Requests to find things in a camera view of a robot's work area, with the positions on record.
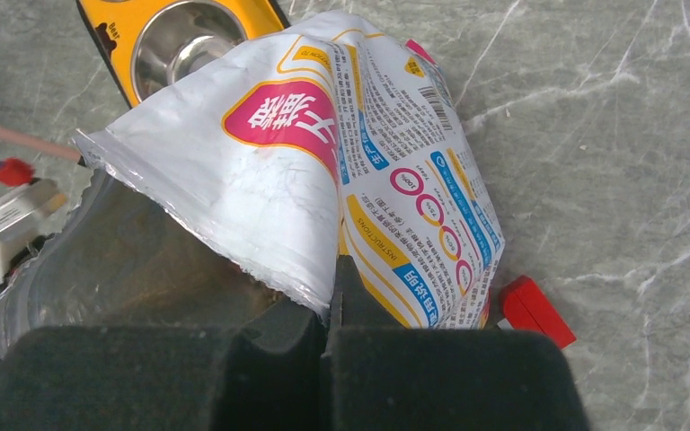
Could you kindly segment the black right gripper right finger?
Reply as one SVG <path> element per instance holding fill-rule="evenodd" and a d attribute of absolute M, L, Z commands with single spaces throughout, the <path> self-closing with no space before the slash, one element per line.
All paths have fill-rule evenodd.
<path fill-rule="evenodd" d="M 586 430 L 563 353 L 514 330 L 406 329 L 336 264 L 327 341 L 330 430 Z"/>

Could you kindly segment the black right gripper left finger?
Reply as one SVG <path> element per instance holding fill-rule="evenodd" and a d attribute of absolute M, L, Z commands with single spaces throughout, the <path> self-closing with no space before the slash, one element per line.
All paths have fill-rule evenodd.
<path fill-rule="evenodd" d="M 237 327 L 44 327 L 0 360 L 0 430 L 315 430 L 324 329 L 288 300 Z"/>

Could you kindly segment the cat food bag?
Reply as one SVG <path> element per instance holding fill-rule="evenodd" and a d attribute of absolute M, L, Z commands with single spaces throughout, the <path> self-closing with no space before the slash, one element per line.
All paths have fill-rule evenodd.
<path fill-rule="evenodd" d="M 0 294 L 40 327 L 331 313 L 338 257 L 407 328 L 479 329 L 505 241 L 438 66 L 351 13 L 245 41 L 75 144 L 91 185 Z"/>

